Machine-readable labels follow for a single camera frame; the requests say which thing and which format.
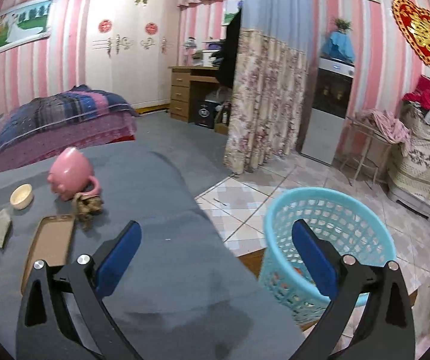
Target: drawer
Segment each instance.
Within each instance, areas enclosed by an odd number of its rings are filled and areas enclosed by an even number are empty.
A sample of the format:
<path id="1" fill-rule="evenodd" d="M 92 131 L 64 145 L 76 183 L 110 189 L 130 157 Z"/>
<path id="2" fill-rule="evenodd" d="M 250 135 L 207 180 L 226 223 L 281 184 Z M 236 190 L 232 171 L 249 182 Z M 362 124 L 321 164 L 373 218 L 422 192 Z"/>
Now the drawer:
<path id="1" fill-rule="evenodd" d="M 188 103 L 172 99 L 170 102 L 170 114 L 188 117 Z"/>
<path id="2" fill-rule="evenodd" d="M 190 86 L 190 73 L 172 73 L 172 85 Z"/>
<path id="3" fill-rule="evenodd" d="M 172 86 L 171 98 L 188 103 L 190 100 L 190 88 L 183 86 Z"/>
<path id="4" fill-rule="evenodd" d="M 182 122 L 187 122 L 188 123 L 188 118 L 185 117 L 185 116 L 180 116 L 180 115 L 177 115 L 177 114 L 170 114 L 170 117 L 172 119 L 181 120 Z"/>

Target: red paper decoration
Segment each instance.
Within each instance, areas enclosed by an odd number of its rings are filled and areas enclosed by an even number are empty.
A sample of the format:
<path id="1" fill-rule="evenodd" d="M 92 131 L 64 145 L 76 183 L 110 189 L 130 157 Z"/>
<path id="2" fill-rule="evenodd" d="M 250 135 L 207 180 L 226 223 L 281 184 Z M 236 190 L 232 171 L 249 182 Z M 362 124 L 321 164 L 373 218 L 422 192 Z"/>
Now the red paper decoration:
<path id="1" fill-rule="evenodd" d="M 101 33 L 109 32 L 112 29 L 112 22 L 108 19 L 104 19 L 98 24 L 98 30 Z"/>
<path id="2" fill-rule="evenodd" d="M 430 65 L 430 11 L 410 0 L 393 0 L 393 16 L 400 31 L 425 65 Z"/>
<path id="3" fill-rule="evenodd" d="M 145 32 L 149 35 L 155 35 L 158 32 L 158 26 L 155 23 L 148 23 L 145 26 Z"/>

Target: gray bed sheet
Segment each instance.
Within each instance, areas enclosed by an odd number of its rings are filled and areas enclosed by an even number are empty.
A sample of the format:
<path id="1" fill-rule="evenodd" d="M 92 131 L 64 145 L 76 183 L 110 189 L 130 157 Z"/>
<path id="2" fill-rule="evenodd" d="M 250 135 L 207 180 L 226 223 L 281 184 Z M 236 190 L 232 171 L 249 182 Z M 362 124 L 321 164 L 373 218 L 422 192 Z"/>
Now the gray bed sheet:
<path id="1" fill-rule="evenodd" d="M 263 289 L 223 245 L 178 170 L 138 142 L 82 150 L 103 188 L 104 213 L 76 228 L 68 261 L 115 238 L 129 220 L 142 228 L 140 249 L 104 304 L 145 360 L 285 360 L 303 341 L 290 311 Z M 15 357 L 24 263 L 39 220 L 70 212 L 46 182 L 54 159 L 0 173 L 0 209 L 30 183 L 34 201 L 11 211 L 0 250 L 0 342 Z M 73 295 L 67 303 L 83 343 L 93 349 Z"/>

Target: desk drawer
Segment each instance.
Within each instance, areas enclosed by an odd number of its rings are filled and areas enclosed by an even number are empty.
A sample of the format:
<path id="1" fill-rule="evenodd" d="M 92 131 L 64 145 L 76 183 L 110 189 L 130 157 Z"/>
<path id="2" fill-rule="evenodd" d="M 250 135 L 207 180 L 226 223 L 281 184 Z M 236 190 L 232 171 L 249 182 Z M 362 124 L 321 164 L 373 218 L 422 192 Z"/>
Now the desk drawer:
<path id="1" fill-rule="evenodd" d="M 188 103 L 190 100 L 190 88 L 183 86 L 172 86 L 171 98 Z"/>
<path id="2" fill-rule="evenodd" d="M 172 85 L 190 86 L 190 73 L 172 73 Z"/>
<path id="3" fill-rule="evenodd" d="M 170 102 L 170 114 L 188 117 L 188 103 L 172 99 Z"/>

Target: red heart decoration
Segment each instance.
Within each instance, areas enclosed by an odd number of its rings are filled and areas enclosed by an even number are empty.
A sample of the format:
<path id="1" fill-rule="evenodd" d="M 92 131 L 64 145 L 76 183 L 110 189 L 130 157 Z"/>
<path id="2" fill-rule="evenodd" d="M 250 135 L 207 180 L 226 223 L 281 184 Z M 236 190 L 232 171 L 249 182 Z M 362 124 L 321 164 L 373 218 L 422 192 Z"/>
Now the red heart decoration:
<path id="1" fill-rule="evenodd" d="M 425 65 L 430 65 L 430 11 L 410 0 L 393 0 L 393 16 L 403 36 Z"/>

